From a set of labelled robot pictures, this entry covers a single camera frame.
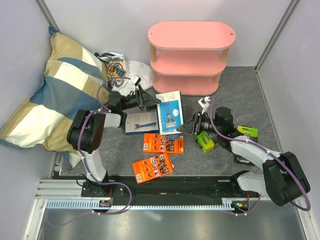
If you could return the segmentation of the white blue razor box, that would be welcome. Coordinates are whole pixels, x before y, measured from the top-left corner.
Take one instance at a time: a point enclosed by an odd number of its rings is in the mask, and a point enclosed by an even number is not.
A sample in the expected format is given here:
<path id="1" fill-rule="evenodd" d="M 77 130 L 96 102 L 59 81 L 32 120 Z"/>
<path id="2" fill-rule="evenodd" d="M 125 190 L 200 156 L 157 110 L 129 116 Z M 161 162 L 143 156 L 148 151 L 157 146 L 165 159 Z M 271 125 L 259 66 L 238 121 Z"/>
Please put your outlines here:
<path id="1" fill-rule="evenodd" d="M 123 130 L 126 135 L 159 133 L 157 112 L 151 111 L 128 114 Z"/>

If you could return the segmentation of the blue razor box clear front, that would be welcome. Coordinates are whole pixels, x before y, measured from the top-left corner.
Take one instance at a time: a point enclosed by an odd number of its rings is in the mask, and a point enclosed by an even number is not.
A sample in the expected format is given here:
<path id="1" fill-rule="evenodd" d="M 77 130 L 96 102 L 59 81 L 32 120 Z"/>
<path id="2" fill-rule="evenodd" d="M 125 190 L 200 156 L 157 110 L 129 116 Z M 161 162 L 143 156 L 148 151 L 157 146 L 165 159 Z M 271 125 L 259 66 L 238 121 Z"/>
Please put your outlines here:
<path id="1" fill-rule="evenodd" d="M 178 128 L 184 124 L 184 108 L 181 92 L 158 93 L 155 97 L 160 100 L 156 109 L 160 135 L 181 134 L 178 131 Z"/>

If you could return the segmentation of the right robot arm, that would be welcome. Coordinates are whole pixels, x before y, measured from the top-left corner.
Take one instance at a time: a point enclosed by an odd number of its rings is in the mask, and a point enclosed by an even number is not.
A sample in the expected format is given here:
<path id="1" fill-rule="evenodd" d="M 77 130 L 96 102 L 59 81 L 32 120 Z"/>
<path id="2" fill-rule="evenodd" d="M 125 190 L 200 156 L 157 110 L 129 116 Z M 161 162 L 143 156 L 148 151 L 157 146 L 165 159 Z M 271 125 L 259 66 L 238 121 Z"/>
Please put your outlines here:
<path id="1" fill-rule="evenodd" d="M 276 205 L 284 206 L 304 197 L 311 209 L 308 193 L 311 190 L 307 177 L 296 157 L 290 151 L 270 150 L 250 139 L 234 126 L 234 118 L 227 107 L 218 107 L 215 115 L 196 112 L 178 127 L 178 131 L 198 136 L 201 132 L 216 134 L 218 144 L 230 153 L 243 157 L 262 170 L 261 174 L 241 171 L 232 176 L 229 191 L 235 197 L 245 192 L 256 192 L 269 197 Z"/>

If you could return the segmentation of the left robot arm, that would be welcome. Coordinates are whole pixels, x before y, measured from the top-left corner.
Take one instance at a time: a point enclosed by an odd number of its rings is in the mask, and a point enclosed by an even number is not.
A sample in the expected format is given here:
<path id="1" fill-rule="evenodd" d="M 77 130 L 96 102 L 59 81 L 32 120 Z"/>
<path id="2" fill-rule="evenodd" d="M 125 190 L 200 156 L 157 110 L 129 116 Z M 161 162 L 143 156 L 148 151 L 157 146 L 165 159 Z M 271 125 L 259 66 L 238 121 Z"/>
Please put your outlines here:
<path id="1" fill-rule="evenodd" d="M 124 96 L 117 91 L 110 93 L 107 102 L 102 104 L 106 110 L 78 110 L 67 133 L 67 142 L 80 154 L 86 177 L 94 182 L 92 191 L 99 197 L 106 196 L 110 191 L 108 173 L 99 153 L 104 129 L 122 128 L 127 118 L 124 111 L 127 109 L 138 107 L 146 111 L 159 103 L 160 99 L 138 85 L 134 94 Z"/>

